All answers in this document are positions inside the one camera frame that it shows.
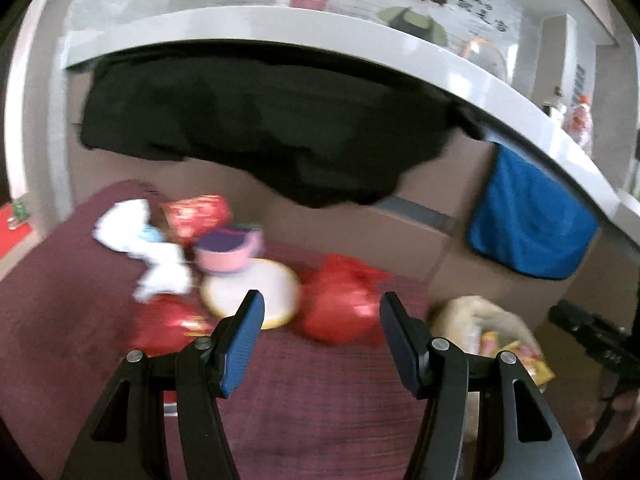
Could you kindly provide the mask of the right hand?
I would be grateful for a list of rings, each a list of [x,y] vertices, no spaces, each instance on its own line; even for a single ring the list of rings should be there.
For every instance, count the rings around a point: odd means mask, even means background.
[[[639,390],[629,390],[605,401],[590,435],[578,445],[580,462],[593,462],[603,452],[611,451],[634,433],[639,425]]]

